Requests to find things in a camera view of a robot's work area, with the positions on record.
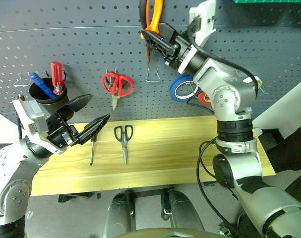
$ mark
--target wooden table surface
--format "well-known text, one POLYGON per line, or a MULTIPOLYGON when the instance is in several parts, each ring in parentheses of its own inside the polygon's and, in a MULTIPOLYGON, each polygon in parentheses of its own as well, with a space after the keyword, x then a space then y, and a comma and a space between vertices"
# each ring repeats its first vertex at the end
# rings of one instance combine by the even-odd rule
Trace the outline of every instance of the wooden table surface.
MULTIPOLYGON (((85 123, 75 124, 82 131, 85 123)), ((33 180, 32 195, 65 194, 196 182, 195 166, 201 142, 216 136, 214 116, 110 121, 98 134, 94 163, 90 166, 91 146, 68 147, 62 155, 53 155, 33 180), (114 127, 131 124, 128 163, 123 163, 121 144, 114 127)), ((275 172, 257 139, 264 176, 275 172)), ((213 173, 212 159, 219 151, 211 145, 203 161, 213 173)), ((201 180, 214 180, 201 169, 201 180)))

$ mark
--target metal wire hook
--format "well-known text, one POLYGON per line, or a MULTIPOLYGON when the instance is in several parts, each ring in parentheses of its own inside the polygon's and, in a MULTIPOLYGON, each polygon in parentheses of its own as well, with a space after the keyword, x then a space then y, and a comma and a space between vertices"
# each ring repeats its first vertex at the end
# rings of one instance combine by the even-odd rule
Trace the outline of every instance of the metal wire hook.
POLYGON ((31 78, 29 78, 29 83, 28 84, 18 84, 17 83, 20 81, 20 80, 27 80, 26 78, 23 78, 22 77, 22 73, 19 72, 18 73, 18 76, 19 76, 19 79, 17 79, 17 81, 13 84, 15 87, 25 87, 25 86, 29 86, 31 84, 31 78))
POLYGON ((146 82, 155 82, 155 83, 158 83, 158 82, 161 82, 161 78, 158 74, 158 67, 156 67, 156 75, 158 76, 159 80, 148 80, 148 77, 149 77, 149 68, 147 68, 147 76, 146 76, 146 82))

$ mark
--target black-handled scissors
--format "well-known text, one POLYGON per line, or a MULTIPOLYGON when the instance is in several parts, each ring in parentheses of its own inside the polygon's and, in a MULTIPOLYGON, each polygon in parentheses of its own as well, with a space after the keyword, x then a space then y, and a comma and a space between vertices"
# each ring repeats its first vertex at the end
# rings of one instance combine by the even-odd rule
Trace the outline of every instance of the black-handled scissors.
POLYGON ((122 156, 124 158, 124 163, 127 164, 127 160, 128 160, 127 145, 128 145, 129 140, 132 138, 134 130, 133 130, 132 125, 126 125, 124 128, 125 128, 125 130, 122 129, 121 125, 116 126, 114 128, 114 134, 115 134, 116 140, 118 140, 121 143, 121 146, 122 146, 122 156), (127 128, 131 129, 130 135, 128 135, 127 128))

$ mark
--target pegboard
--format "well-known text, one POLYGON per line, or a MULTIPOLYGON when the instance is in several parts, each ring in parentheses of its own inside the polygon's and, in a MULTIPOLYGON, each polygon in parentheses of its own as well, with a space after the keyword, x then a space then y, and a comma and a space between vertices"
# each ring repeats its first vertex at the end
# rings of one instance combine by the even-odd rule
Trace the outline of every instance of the pegboard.
MULTIPOLYGON (((162 21, 186 29, 188 11, 199 0, 166 0, 162 21)), ((256 117, 301 81, 301 4, 235 4, 218 0, 215 28, 204 46, 248 68, 263 80, 253 107, 256 117)), ((60 61, 67 73, 69 98, 93 93, 87 107, 71 122, 88 122, 111 113, 111 120, 153 119, 208 115, 204 110, 173 101, 171 83, 179 77, 153 52, 147 83, 145 47, 139 37, 138 1, 0 1, 0 113, 14 120, 11 100, 27 97, 29 87, 14 87, 21 72, 50 73, 60 61), (101 78, 109 70, 134 81, 131 95, 111 111, 111 97, 101 78)))

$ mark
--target tool holder cup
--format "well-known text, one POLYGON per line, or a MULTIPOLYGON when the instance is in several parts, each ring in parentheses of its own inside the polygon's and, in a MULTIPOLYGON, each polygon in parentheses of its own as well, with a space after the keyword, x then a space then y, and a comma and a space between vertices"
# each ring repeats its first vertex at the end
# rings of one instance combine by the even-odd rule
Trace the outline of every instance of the tool holder cup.
MULTIPOLYGON (((43 78, 45 84, 50 87, 53 91, 54 87, 52 85, 51 78, 43 78)), ((41 88, 39 88, 35 83, 31 84, 29 88, 29 94, 33 97, 39 105, 41 105, 50 115, 54 114, 58 108, 69 102, 67 97, 67 89, 65 84, 63 84, 63 93, 57 95, 55 98, 50 98, 45 94, 41 88)))

